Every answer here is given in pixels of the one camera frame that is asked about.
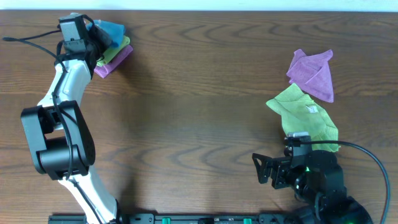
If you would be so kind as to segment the blue microfiber cloth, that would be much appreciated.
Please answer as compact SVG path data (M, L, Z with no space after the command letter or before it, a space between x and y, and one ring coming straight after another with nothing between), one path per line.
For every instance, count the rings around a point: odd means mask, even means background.
M92 23L86 25L89 34L92 25ZM119 47L121 45L125 33L124 25L104 20L94 20L94 25L98 26L99 28L103 29L107 34L109 34L112 39L112 44L110 45L110 47Z

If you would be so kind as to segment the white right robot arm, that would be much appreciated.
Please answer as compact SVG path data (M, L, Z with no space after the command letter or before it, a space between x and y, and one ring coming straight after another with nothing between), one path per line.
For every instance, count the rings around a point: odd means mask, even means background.
M366 209L348 196L343 169L334 153L297 148L285 157L254 153L252 159L259 183L271 180L274 189L292 188L309 205L311 222L373 222Z

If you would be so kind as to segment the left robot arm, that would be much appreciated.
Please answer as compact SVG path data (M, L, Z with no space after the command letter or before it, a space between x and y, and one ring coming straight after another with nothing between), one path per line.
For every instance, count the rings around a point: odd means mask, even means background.
M80 110L94 68L111 45L94 24L61 22L63 40L53 55L55 76L37 106L25 108L21 121L40 174L64 186L84 211L83 223L123 223L118 201L108 192L94 163L95 144Z

